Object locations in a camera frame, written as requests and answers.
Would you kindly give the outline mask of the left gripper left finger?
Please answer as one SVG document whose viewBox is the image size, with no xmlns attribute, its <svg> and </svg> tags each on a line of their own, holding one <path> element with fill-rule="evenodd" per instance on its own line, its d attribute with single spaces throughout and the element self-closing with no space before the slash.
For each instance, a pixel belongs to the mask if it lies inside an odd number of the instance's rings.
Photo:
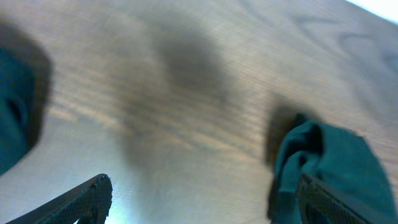
<svg viewBox="0 0 398 224">
<path fill-rule="evenodd" d="M 112 183 L 98 174 L 7 224 L 104 224 L 112 204 Z"/>
</svg>

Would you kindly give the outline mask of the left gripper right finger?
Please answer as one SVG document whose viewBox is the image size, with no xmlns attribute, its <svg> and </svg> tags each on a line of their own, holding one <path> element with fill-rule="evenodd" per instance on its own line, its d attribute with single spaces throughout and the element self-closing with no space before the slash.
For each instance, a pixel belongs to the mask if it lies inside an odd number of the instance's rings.
<svg viewBox="0 0 398 224">
<path fill-rule="evenodd" d="M 297 187 L 302 223 L 388 223 L 389 217 L 323 181 L 303 174 Z"/>
</svg>

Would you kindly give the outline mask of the black t-shirt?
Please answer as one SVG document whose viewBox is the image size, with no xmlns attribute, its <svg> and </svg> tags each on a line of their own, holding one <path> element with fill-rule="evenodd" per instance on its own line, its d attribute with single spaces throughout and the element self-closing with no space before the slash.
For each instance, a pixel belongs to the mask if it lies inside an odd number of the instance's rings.
<svg viewBox="0 0 398 224">
<path fill-rule="evenodd" d="M 397 223 L 387 175 L 364 138 L 298 114 L 288 124 L 274 161 L 267 215 L 272 223 L 302 223 L 297 187 L 303 174 L 317 178 Z"/>
</svg>

